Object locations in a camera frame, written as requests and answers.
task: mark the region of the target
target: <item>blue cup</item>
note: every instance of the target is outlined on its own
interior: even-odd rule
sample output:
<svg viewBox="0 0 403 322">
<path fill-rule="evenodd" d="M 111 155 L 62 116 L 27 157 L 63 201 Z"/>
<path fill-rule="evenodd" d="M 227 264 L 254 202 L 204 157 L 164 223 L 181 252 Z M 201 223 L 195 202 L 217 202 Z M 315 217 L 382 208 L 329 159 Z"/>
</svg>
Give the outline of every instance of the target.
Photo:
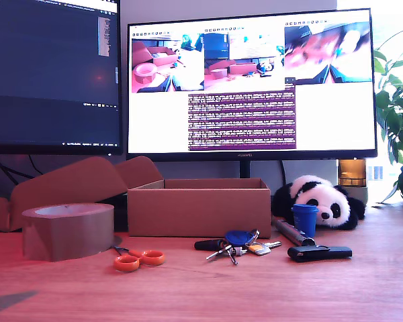
<svg viewBox="0 0 403 322">
<path fill-rule="evenodd" d="M 294 205 L 294 227 L 303 231 L 308 237 L 315 237 L 316 213 L 318 208 L 314 205 Z"/>
</svg>

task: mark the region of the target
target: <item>white wall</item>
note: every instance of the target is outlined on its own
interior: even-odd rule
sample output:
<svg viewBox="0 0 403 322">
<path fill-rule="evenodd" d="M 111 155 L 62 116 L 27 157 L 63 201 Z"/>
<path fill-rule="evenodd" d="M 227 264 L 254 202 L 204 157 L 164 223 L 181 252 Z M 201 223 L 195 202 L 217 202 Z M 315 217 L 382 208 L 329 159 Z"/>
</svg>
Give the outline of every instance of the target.
<svg viewBox="0 0 403 322">
<path fill-rule="evenodd" d="M 253 2 L 244 0 L 205 0 L 202 2 L 188 0 L 121 0 L 122 103 L 124 119 L 127 118 L 128 106 L 126 97 L 126 33 L 128 23 L 323 10 L 335 9 L 336 6 L 337 0 L 258 0 Z M 33 156 L 36 166 L 42 172 L 60 168 L 83 158 L 85 156 Z M 112 163 L 125 160 L 125 156 L 111 156 L 108 158 Z M 0 160 L 4 165 L 18 171 L 34 176 L 38 175 L 32 168 L 27 156 L 0 156 Z M 238 177 L 239 173 L 238 162 L 157 162 L 156 165 L 165 178 L 233 178 Z M 285 162 L 285 172 L 288 182 L 303 174 L 315 174 L 333 183 L 337 181 L 335 160 L 288 161 Z M 272 193 L 282 185 L 278 161 L 253 161 L 251 163 L 251 176 L 262 178 L 269 185 Z M 9 195 L 12 188 L 13 184 L 0 171 L 0 195 Z"/>
</svg>

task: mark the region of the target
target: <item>monitor bezel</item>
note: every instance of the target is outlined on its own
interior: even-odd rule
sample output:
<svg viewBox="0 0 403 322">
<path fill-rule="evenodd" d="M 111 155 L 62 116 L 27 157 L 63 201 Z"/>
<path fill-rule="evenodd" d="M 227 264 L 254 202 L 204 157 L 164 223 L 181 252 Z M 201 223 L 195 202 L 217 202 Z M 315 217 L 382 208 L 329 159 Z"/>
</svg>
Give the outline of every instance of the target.
<svg viewBox="0 0 403 322">
<path fill-rule="evenodd" d="M 376 104 L 375 104 L 375 66 L 373 56 L 373 24 L 370 8 L 358 9 L 329 9 L 316 11 L 295 11 L 287 13 L 266 13 L 260 15 L 239 15 L 230 17 L 211 17 L 201 19 L 183 19 L 171 21 L 152 21 L 141 23 L 127 24 L 127 139 L 130 134 L 129 110 L 130 110 L 130 27 L 133 25 L 152 25 L 160 23 L 182 23 L 195 21 L 212 21 L 223 19 L 242 19 L 254 17 L 276 17 L 281 15 L 300 15 L 313 13 L 332 13 L 344 11 L 368 11 L 369 12 L 369 28 L 370 28 L 370 47 L 371 47 L 371 79 L 373 89 L 373 127 L 374 127 L 374 143 L 373 149 L 364 150 L 269 150 L 269 151 L 220 151 L 220 152 L 163 152 L 163 153 L 130 153 L 128 151 L 128 142 L 126 146 L 126 159 L 135 158 L 137 156 L 146 156 L 152 161 L 163 162 L 183 162 L 183 161 L 243 161 L 243 160 L 337 160 L 337 159 L 353 159 L 353 158 L 375 158 L 377 156 L 377 121 L 376 121 Z"/>
<path fill-rule="evenodd" d="M 2 144 L 0 143 L 0 154 L 48 154 L 48 155 L 92 155 L 107 156 L 122 155 L 124 153 L 123 141 L 123 116 L 122 116 L 122 62 L 121 62 L 121 15 L 120 1 L 117 4 L 117 53 L 118 53 L 118 146 L 59 146 L 48 144 Z"/>
</svg>

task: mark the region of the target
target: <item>orange scissors handle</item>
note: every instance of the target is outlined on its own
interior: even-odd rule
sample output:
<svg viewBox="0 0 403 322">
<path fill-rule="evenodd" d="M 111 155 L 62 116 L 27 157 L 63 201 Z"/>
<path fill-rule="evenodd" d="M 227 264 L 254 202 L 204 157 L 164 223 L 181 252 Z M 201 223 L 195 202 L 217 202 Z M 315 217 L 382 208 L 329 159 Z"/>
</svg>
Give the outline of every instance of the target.
<svg viewBox="0 0 403 322">
<path fill-rule="evenodd" d="M 114 268 L 121 272 L 133 272 L 139 268 L 140 260 L 130 254 L 118 256 L 114 260 Z"/>
<path fill-rule="evenodd" d="M 165 261 L 165 255 L 158 250 L 138 252 L 128 250 L 128 254 L 118 256 L 114 260 L 114 268 L 121 272 L 133 272 L 139 268 L 140 263 L 146 265 L 161 265 Z"/>
<path fill-rule="evenodd" d="M 164 253 L 159 250 L 146 250 L 144 252 L 129 250 L 128 253 L 139 258 L 140 262 L 146 265 L 161 265 L 165 261 Z"/>
</svg>

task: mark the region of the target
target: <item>monitor screen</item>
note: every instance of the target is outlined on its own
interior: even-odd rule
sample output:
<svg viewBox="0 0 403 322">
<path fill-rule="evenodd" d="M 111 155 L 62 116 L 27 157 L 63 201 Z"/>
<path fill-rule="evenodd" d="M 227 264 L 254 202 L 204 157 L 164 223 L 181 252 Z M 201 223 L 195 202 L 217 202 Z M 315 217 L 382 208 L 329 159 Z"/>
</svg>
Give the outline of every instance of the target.
<svg viewBox="0 0 403 322">
<path fill-rule="evenodd" d="M 0 154 L 121 154 L 116 0 L 0 0 Z"/>
<path fill-rule="evenodd" d="M 369 9 L 128 25 L 128 158 L 376 156 Z"/>
</svg>

